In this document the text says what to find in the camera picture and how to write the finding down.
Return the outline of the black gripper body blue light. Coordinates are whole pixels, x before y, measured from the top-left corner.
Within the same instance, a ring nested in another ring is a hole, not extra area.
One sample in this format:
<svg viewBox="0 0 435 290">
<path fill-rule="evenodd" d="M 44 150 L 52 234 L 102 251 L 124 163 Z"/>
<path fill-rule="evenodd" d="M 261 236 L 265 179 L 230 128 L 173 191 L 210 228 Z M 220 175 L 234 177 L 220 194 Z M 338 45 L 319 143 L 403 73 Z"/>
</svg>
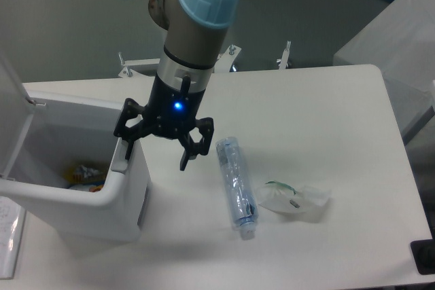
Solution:
<svg viewBox="0 0 435 290">
<path fill-rule="evenodd" d="M 205 90 L 182 93 L 156 76 L 144 110 L 144 123 L 151 133 L 166 139 L 178 139 L 196 127 L 196 114 Z"/>
</svg>

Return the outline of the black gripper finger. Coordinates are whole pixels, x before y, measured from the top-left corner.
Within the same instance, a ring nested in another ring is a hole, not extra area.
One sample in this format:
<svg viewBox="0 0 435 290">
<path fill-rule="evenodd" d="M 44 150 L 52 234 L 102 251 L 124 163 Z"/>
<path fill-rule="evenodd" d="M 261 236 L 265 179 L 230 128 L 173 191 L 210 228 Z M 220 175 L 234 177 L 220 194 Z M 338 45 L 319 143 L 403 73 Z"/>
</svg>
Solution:
<svg viewBox="0 0 435 290">
<path fill-rule="evenodd" d="M 125 160 L 130 160 L 135 141 L 155 131 L 154 112 L 148 105 L 141 106 L 132 98 L 126 98 L 114 128 L 114 136 L 127 143 Z"/>
<path fill-rule="evenodd" d="M 195 142 L 190 135 L 190 132 L 195 128 L 201 135 L 201 139 L 198 142 Z M 186 169 L 189 160 L 195 160 L 197 155 L 206 156 L 209 153 L 213 133 L 214 121 L 212 117 L 204 117 L 199 120 L 193 118 L 183 125 L 179 135 L 179 142 L 184 148 L 179 165 L 181 171 Z"/>
</svg>

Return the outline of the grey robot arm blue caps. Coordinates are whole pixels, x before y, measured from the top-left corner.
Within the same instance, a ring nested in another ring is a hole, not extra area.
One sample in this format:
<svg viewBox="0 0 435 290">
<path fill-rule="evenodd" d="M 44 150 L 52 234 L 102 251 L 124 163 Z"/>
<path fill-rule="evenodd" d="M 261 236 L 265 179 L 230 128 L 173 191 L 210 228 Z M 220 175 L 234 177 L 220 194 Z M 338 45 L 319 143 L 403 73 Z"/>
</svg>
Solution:
<svg viewBox="0 0 435 290">
<path fill-rule="evenodd" d="M 156 0 L 167 35 L 149 101 L 125 100 L 114 135 L 130 157 L 137 140 L 155 135 L 184 148 L 180 166 L 205 156 L 214 132 L 210 117 L 197 118 L 239 0 Z"/>
</svg>

